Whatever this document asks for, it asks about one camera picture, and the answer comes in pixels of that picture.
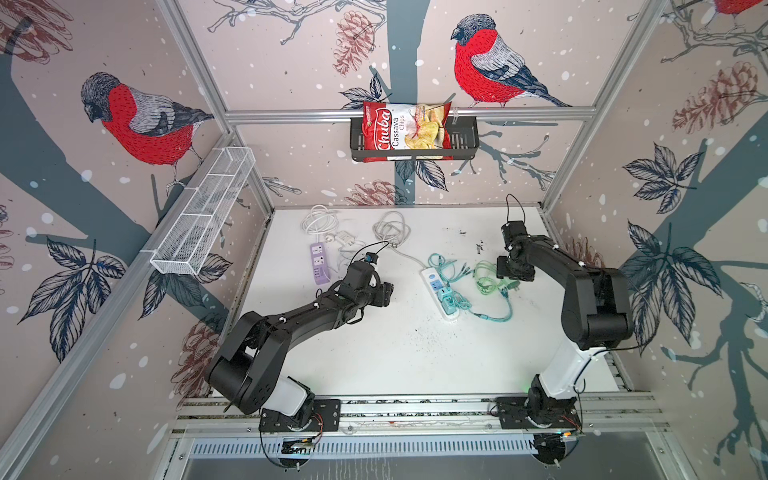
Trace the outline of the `white blue power strip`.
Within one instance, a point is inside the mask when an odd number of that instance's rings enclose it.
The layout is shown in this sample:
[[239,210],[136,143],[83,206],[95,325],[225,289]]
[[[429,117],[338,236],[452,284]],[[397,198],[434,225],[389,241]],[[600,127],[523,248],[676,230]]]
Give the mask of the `white blue power strip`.
[[448,322],[457,320],[460,310],[455,304],[454,291],[442,280],[437,270],[433,267],[425,268],[419,275],[440,315]]

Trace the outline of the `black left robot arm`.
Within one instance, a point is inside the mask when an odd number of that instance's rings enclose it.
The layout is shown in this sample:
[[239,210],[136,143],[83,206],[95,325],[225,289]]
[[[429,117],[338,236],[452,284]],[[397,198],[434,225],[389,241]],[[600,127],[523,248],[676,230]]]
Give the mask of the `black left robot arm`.
[[269,316],[243,314],[206,366],[204,380],[242,414],[259,414],[269,433],[336,431],[340,402],[316,406],[307,385],[282,374],[286,357],[316,335],[360,322],[367,307],[387,307],[393,292],[374,261],[354,261],[341,280],[304,306]]

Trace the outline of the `teal charger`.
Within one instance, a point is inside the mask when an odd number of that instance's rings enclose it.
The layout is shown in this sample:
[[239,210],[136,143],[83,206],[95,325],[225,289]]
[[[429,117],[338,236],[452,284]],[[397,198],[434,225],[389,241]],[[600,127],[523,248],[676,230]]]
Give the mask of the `teal charger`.
[[446,309],[456,309],[457,300],[454,292],[445,293],[441,297],[441,304]]
[[437,294],[437,295],[438,295],[440,298],[442,298],[443,296],[450,296],[450,295],[451,295],[451,293],[452,293],[452,290],[451,290],[451,288],[450,288],[450,287],[448,287],[448,286],[443,286],[443,287],[439,288],[439,289],[436,291],[436,294]]

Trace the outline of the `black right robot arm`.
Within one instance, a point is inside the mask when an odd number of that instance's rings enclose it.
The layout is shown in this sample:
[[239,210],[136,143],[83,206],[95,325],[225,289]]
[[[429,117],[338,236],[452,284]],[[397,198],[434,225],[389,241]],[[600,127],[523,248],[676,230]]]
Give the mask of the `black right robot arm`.
[[526,413],[536,426],[566,418],[576,387],[593,360],[634,333],[628,280],[618,269],[591,267],[545,235],[531,235],[522,220],[501,227],[506,254],[497,258],[499,279],[532,282],[541,271],[564,289],[560,325],[565,339],[528,390]]

